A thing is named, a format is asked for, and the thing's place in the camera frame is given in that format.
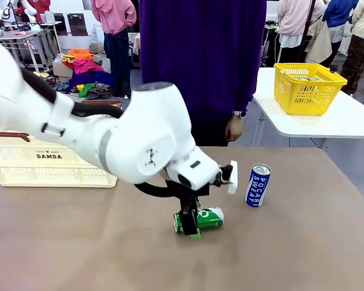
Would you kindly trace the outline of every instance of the pink hoodie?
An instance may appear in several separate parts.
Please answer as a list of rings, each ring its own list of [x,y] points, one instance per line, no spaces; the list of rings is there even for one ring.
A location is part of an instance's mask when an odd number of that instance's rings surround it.
[[[136,10],[130,0],[92,0],[92,12],[104,32],[112,35],[136,22]]]
[[[305,30],[311,0],[279,0],[279,32],[283,35],[301,35]],[[316,0],[311,21],[316,21],[324,12],[323,0]]]

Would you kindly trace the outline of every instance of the table leg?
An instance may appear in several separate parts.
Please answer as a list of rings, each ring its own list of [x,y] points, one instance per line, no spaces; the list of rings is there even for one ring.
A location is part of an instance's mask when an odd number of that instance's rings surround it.
[[[47,38],[47,42],[49,43],[49,46],[52,48],[52,53],[53,53],[53,57],[56,58],[56,56],[58,55],[58,45],[55,46],[54,43],[54,37],[53,37],[53,30],[52,29],[48,29],[48,32],[46,33],[46,38]]]
[[[32,47],[31,47],[30,38],[26,38],[25,42],[27,43],[27,46],[29,47],[29,51],[30,51],[31,58],[32,58],[32,63],[34,64],[35,70],[39,73],[39,67],[38,67],[38,64],[36,63],[35,55],[32,50]]]
[[[13,58],[18,63],[19,67],[24,68],[24,65],[19,60],[18,51],[16,50],[17,42],[15,40],[13,40],[13,39],[10,39],[9,43],[10,43]]]
[[[261,111],[260,116],[257,119],[254,141],[252,142],[253,147],[258,147],[260,145],[261,133],[263,132],[263,126],[265,124],[265,120],[266,120],[266,115],[263,113],[263,111]]]
[[[280,47],[280,49],[279,49],[279,55],[278,55],[277,62],[280,62],[280,57],[281,57],[281,47]]]
[[[326,142],[328,139],[326,138],[322,138],[321,139],[321,143],[319,144],[314,138],[310,138],[311,141],[319,148],[319,149],[322,149],[324,150],[325,152],[328,151],[328,146],[326,145]]]
[[[35,36],[35,44],[36,44],[36,48],[38,49],[38,53],[39,53],[39,57],[41,58],[43,67],[46,69],[47,68],[47,61],[46,61],[46,57],[44,56],[44,50],[41,44],[41,39],[40,39],[41,35],[37,34]]]
[[[46,38],[47,33],[45,33],[41,37],[42,37],[42,43],[43,43],[44,51],[46,52],[46,55],[47,55],[47,65],[50,65],[50,62],[53,61],[53,55],[52,55],[53,52],[50,50],[49,44],[47,42],[47,38]]]
[[[267,35],[266,35],[266,39],[265,39],[265,44],[264,44],[264,50],[263,50],[263,59],[265,59],[265,57],[267,56],[267,50],[268,50],[268,45],[269,43],[267,43],[267,40],[268,40],[268,35],[269,33],[271,32],[270,29],[267,29]]]
[[[62,53],[61,44],[59,43],[58,34],[56,32],[55,25],[53,25],[53,28],[54,28],[54,33],[55,33],[55,37],[56,37],[56,44],[58,45],[58,51],[59,51],[59,53]]]

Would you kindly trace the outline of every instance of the purple shirt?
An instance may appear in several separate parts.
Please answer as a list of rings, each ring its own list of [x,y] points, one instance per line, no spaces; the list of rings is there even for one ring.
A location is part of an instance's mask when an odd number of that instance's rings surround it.
[[[256,91],[265,0],[141,0],[143,82],[181,91],[193,124],[228,121]]]

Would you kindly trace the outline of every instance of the camouflage pants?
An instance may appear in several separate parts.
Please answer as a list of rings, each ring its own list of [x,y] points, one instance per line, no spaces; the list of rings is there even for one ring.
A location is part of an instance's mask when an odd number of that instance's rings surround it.
[[[346,94],[354,94],[357,83],[364,71],[364,39],[352,35],[351,44],[348,49],[348,57],[342,68],[341,76],[348,80],[342,90]]]

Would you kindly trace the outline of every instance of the yellow basket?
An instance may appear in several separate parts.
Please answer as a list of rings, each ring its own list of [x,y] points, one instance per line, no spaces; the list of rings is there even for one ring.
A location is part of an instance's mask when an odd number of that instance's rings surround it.
[[[290,115],[322,115],[346,79],[319,64],[275,64],[274,96]],[[316,78],[316,81],[302,78]]]
[[[0,132],[3,187],[112,188],[117,178],[59,144],[25,133]]]

